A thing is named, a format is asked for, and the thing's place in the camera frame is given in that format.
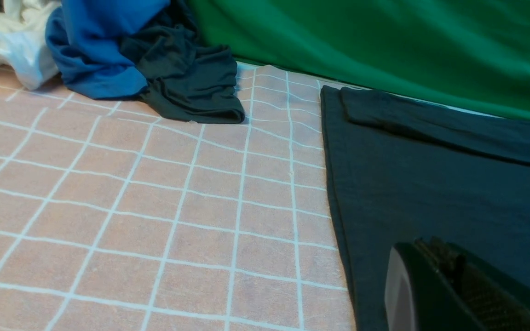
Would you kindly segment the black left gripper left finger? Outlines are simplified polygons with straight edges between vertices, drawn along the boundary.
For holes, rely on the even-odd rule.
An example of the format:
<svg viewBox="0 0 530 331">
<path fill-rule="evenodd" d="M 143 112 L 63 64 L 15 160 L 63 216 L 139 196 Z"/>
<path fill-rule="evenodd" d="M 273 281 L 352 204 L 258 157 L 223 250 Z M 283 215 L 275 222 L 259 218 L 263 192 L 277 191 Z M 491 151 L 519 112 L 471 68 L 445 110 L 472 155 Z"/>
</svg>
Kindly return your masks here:
<svg viewBox="0 0 530 331">
<path fill-rule="evenodd" d="M 447 278 L 412 243 L 390 251 L 384 290 L 390 331 L 485 331 Z"/>
</svg>

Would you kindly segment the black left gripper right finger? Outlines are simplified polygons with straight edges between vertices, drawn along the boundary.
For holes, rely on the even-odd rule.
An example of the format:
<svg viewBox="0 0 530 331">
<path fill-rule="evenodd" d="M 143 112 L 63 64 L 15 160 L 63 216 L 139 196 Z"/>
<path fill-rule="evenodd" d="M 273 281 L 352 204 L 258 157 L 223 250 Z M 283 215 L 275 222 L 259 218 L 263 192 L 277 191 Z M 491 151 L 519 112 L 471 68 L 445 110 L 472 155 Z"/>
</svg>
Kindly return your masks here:
<svg viewBox="0 0 530 331">
<path fill-rule="evenodd" d="M 415 248 L 478 329 L 530 331 L 530 287 L 460 245 L 434 237 L 416 239 Z"/>
</svg>

